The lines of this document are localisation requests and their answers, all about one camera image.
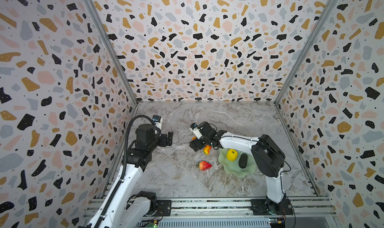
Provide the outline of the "red fake strawberry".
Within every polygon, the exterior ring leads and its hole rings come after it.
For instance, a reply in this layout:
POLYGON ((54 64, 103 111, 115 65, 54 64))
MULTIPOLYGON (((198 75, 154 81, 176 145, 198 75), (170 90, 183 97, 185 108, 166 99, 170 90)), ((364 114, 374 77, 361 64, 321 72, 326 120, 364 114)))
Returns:
POLYGON ((198 165, 201 171, 206 171, 212 167, 212 165, 206 161, 201 161, 198 165))

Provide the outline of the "yellow fake lemon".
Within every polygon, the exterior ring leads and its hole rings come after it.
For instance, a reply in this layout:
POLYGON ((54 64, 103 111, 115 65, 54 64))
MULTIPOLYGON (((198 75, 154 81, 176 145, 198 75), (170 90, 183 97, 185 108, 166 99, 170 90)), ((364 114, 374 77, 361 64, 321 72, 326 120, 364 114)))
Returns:
POLYGON ((235 161, 238 157, 238 152, 234 149, 229 149, 226 155, 226 158, 229 161, 235 161))

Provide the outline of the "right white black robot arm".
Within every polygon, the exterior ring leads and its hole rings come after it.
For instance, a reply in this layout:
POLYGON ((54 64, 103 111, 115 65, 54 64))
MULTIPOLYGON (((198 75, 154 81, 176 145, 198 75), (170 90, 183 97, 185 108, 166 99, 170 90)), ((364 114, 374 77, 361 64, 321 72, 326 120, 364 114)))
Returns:
POLYGON ((233 149, 249 155, 256 162, 259 171, 265 176, 267 186, 265 205, 259 207, 260 213, 283 215, 290 212, 282 182, 286 156, 272 138, 268 135, 245 137, 225 130, 217 131, 208 122, 199 125, 193 123, 190 130, 195 135, 190 142, 190 147, 194 151, 207 147, 233 149))

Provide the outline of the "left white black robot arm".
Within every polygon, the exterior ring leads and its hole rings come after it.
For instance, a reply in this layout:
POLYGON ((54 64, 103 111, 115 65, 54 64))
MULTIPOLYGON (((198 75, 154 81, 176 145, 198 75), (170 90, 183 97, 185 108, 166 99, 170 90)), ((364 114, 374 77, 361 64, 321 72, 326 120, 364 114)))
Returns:
POLYGON ((133 189, 152 160, 154 149, 172 145, 173 132, 163 134, 161 127, 161 122, 154 121, 136 129, 136 139, 125 148, 110 192, 86 228, 134 228, 143 218, 160 213, 154 192, 133 194, 133 189))

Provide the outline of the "dark fake avocado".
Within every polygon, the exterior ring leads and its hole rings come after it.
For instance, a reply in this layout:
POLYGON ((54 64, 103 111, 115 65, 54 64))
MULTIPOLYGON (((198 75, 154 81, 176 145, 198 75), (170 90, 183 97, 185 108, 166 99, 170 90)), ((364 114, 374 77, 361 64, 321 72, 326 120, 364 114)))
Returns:
POLYGON ((243 153, 239 158, 239 167, 245 169, 248 165, 248 154, 243 153))

